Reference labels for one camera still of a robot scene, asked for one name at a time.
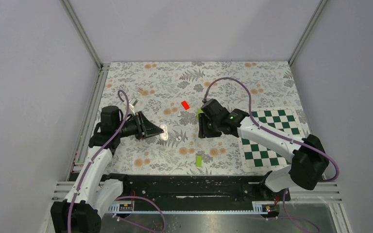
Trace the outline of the white oval earbud charging case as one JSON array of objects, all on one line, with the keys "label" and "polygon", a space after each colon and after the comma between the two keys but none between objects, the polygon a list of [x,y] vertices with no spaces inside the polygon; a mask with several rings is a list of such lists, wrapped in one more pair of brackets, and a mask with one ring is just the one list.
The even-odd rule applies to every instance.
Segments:
[{"label": "white oval earbud charging case", "polygon": [[160,138],[164,141],[167,141],[169,139],[167,126],[165,124],[161,124],[159,127],[163,130],[163,132],[159,135]]}]

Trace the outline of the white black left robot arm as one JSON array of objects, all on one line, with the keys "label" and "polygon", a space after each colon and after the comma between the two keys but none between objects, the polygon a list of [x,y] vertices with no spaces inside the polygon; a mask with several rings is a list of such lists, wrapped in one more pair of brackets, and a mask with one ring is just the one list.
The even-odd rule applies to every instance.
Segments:
[{"label": "white black left robot arm", "polygon": [[156,126],[144,114],[122,112],[117,106],[103,107],[101,120],[90,138],[84,166],[62,201],[51,207],[51,219],[57,233],[98,233],[102,217],[116,198],[131,194],[128,183],[109,179],[99,188],[103,172],[112,160],[123,137],[168,139],[166,125]]}]

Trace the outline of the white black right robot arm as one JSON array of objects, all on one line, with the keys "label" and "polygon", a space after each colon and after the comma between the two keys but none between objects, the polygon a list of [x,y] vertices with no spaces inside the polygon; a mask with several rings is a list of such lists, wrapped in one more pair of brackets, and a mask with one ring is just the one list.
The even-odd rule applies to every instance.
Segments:
[{"label": "white black right robot arm", "polygon": [[271,200],[281,190],[295,186],[313,190],[329,165],[320,139],[312,134],[304,138],[287,134],[240,109],[230,112],[215,99],[205,100],[201,111],[199,138],[233,135],[265,146],[290,163],[264,176],[259,187],[263,199]]}]

